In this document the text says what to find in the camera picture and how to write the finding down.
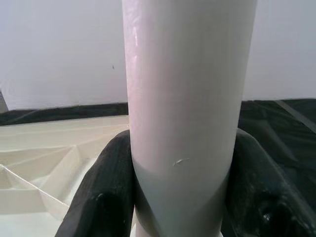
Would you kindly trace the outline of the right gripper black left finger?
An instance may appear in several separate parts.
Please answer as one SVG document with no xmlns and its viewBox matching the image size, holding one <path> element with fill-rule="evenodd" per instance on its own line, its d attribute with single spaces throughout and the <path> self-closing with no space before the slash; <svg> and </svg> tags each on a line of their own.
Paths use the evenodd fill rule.
<svg viewBox="0 0 316 237">
<path fill-rule="evenodd" d="M 130 132 L 116 135 L 86 172 L 57 237 L 128 237 L 134 210 Z"/>
</svg>

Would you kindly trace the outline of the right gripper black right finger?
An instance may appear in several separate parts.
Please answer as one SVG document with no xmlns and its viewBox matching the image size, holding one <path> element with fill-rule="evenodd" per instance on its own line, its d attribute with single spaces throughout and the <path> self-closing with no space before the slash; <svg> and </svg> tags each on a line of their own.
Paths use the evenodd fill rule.
<svg viewBox="0 0 316 237">
<path fill-rule="evenodd" d="M 314 237 L 316 213 L 259 142 L 237 131 L 226 208 L 237 237 Z"/>
</svg>

